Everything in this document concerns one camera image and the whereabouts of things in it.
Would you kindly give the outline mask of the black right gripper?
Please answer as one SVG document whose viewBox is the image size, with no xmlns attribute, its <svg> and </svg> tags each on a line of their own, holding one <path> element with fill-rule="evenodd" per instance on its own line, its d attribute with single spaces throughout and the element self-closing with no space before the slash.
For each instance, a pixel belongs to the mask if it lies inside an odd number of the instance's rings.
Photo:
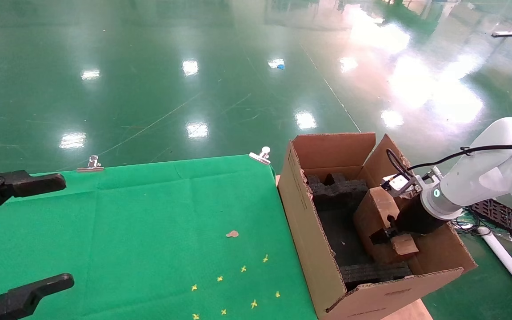
<svg viewBox="0 0 512 320">
<path fill-rule="evenodd" d="M 421 202 L 420 195 L 410 199 L 396 218 L 396 227 L 401 232 L 429 234 L 439 227 L 439 219 L 433 217 Z M 372 233 L 369 239 L 373 245 L 390 243 L 392 238 L 400 235 L 394 227 L 381 228 Z"/>
</svg>

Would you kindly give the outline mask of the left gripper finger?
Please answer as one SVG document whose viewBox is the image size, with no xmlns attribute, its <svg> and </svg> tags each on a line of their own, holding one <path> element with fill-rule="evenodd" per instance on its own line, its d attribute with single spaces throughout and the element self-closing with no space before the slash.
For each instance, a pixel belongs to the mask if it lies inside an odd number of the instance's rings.
<svg viewBox="0 0 512 320">
<path fill-rule="evenodd" d="M 26 198 L 48 194 L 66 188 L 65 178 L 61 174 L 31 176 L 25 170 L 0 172 L 0 206 L 11 198 Z"/>
<path fill-rule="evenodd" d="M 74 286 L 73 275 L 63 273 L 0 294 L 0 320 L 20 320 L 34 314 L 45 297 Z"/>
</svg>

